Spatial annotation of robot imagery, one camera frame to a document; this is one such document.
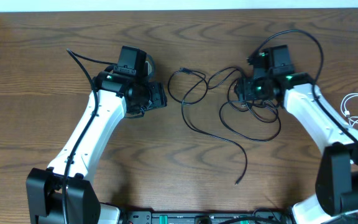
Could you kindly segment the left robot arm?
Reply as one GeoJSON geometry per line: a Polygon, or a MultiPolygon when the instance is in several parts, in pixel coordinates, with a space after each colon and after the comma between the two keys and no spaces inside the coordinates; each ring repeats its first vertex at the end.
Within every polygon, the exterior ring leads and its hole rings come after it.
{"type": "Polygon", "coordinates": [[[31,223],[119,223],[121,209],[101,203],[93,189],[101,155],[116,126],[167,105],[164,87],[151,78],[153,58],[123,46],[116,63],[95,77],[88,104],[69,140],[46,169],[33,168],[26,179],[31,223]]]}

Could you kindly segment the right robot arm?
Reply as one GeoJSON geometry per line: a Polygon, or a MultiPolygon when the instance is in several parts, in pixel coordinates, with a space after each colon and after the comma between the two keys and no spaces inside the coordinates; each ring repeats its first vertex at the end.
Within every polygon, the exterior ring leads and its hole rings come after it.
{"type": "Polygon", "coordinates": [[[239,79],[239,100],[277,100],[322,154],[315,194],[292,206],[292,223],[358,223],[358,130],[341,118],[307,73],[295,72],[286,45],[256,50],[248,62],[253,76],[239,79]]]}

